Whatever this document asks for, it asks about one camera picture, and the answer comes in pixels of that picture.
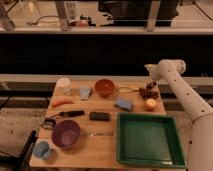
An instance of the toy fruit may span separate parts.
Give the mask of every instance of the toy fruit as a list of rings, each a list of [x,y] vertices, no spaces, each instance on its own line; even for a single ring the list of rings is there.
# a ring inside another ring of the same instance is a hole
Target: toy fruit
[[[145,105],[147,110],[154,110],[157,106],[157,102],[155,99],[149,98],[145,101]]]

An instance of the tray rim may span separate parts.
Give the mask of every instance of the tray rim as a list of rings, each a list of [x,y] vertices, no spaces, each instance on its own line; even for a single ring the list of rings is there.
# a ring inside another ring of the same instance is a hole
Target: tray rim
[[[183,165],[178,165],[178,164],[157,164],[157,163],[153,163],[153,164],[148,164],[148,163],[135,163],[134,161],[124,161],[120,158],[120,145],[119,145],[119,138],[120,138],[120,119],[122,117],[122,115],[127,115],[127,116],[141,116],[141,117],[147,117],[147,118],[161,118],[161,119],[169,119],[171,120],[173,126],[174,126],[174,129],[175,129],[175,134],[177,136],[177,143],[180,144],[180,153],[181,153],[181,157],[183,159],[183,162],[184,164]],[[118,115],[117,115],[117,150],[116,150],[116,158],[117,158],[117,161],[120,163],[120,164],[126,164],[126,165],[135,165],[135,166],[144,166],[144,167],[158,167],[158,168],[178,168],[178,169],[184,169],[186,168],[186,160],[185,160],[185,157],[184,157],[184,153],[183,153],[183,149],[182,149],[182,145],[181,145],[181,142],[180,142],[180,138],[179,138],[179,134],[178,134],[178,129],[177,129],[177,125],[176,125],[176,122],[175,122],[175,119],[171,116],[167,116],[167,115],[158,115],[158,114],[149,114],[149,113],[135,113],[135,112],[119,112]]]

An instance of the blue sponge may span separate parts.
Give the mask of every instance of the blue sponge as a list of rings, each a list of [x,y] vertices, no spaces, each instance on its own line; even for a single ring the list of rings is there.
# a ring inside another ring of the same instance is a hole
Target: blue sponge
[[[132,107],[133,107],[133,103],[129,100],[125,100],[125,99],[122,99],[122,98],[118,98],[116,101],[115,101],[115,106],[121,108],[121,109],[124,109],[124,110],[128,110],[128,111],[131,111],[132,110]]]

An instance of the purple bowl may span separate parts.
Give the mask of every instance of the purple bowl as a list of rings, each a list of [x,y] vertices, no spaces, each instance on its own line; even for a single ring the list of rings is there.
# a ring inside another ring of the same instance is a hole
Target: purple bowl
[[[56,146],[66,149],[72,146],[79,136],[79,124],[73,120],[65,120],[54,127],[52,141]]]

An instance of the orange bowl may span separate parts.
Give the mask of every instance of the orange bowl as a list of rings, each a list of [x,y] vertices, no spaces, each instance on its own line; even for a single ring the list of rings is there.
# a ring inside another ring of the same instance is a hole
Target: orange bowl
[[[95,91],[103,98],[109,97],[114,89],[114,83],[108,79],[101,79],[95,83]]]

